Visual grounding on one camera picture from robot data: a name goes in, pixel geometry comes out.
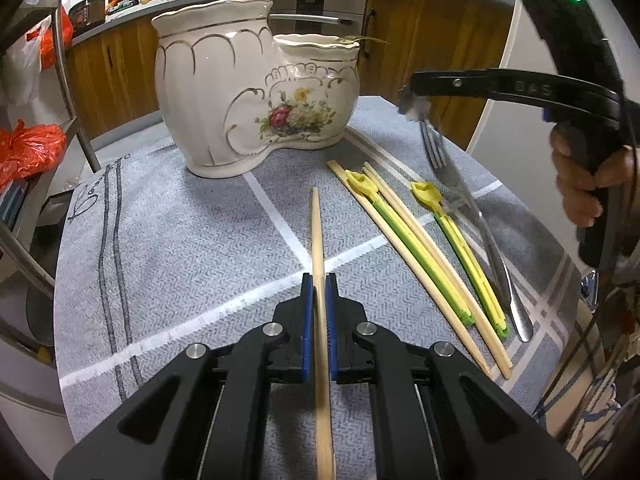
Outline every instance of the fork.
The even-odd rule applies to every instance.
[[[520,340],[523,342],[530,341],[533,337],[533,324],[522,304],[522,300],[513,286],[513,280],[500,255],[498,244],[492,232],[489,230],[489,225],[482,216],[476,200],[473,195],[471,195],[469,188],[458,172],[458,168],[456,168],[449,153],[447,153],[442,134],[436,130],[427,119],[420,120],[418,124],[420,124],[420,133],[422,134],[422,142],[427,152],[427,159],[436,178],[443,183],[444,186],[456,191],[469,206],[473,216],[476,218],[482,242],[486,248],[489,264],[491,265],[491,270],[497,282],[497,296],[500,306],[504,311],[508,310]]]

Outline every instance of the white ceramic pot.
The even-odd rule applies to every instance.
[[[360,90],[358,44],[271,35],[271,0],[220,0],[152,20],[160,111],[193,173],[249,171],[277,148],[335,144]]]

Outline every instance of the gray tablecloth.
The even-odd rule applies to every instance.
[[[310,270],[310,189],[318,186],[326,270],[342,295],[403,340],[429,346],[455,334],[360,205],[325,165],[360,170],[368,160],[426,224],[466,279],[452,249],[406,181],[434,180],[418,127],[381,98],[360,98],[353,131],[330,148],[277,150],[253,171],[226,180],[191,174],[170,137],[126,156],[76,189],[58,261],[56,355],[66,412],[85,436],[191,342],[233,343],[299,293]],[[528,344],[506,343],[513,377],[498,384],[531,412],[567,342],[579,275],[551,234],[500,182],[449,145],[478,197],[534,321]],[[453,208],[455,195],[441,188]],[[471,246],[478,233],[458,211]],[[491,365],[475,329],[471,331]],[[332,384],[339,478],[374,475],[366,389]],[[272,389],[264,478],[316,478],[310,386]]]

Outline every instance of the silver bolt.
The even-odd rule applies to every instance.
[[[280,335],[282,333],[282,325],[280,323],[267,323],[262,327],[262,331],[265,335],[274,337],[276,335]]]
[[[187,346],[187,349],[184,352],[187,354],[189,359],[200,359],[206,351],[207,347],[202,343],[193,343]]]
[[[363,321],[362,323],[358,323],[356,327],[356,330],[360,335],[374,335],[377,329],[378,327],[369,321]]]
[[[453,352],[456,351],[456,349],[453,348],[453,345],[447,341],[438,341],[433,346],[433,349],[440,357],[451,357]]]

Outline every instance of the human hand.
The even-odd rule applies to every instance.
[[[591,227],[603,209],[599,200],[588,191],[630,182],[634,174],[633,151],[629,146],[618,150],[592,175],[572,161],[569,143],[562,134],[566,127],[557,124],[550,135],[552,160],[558,170],[556,184],[568,219],[578,227]]]

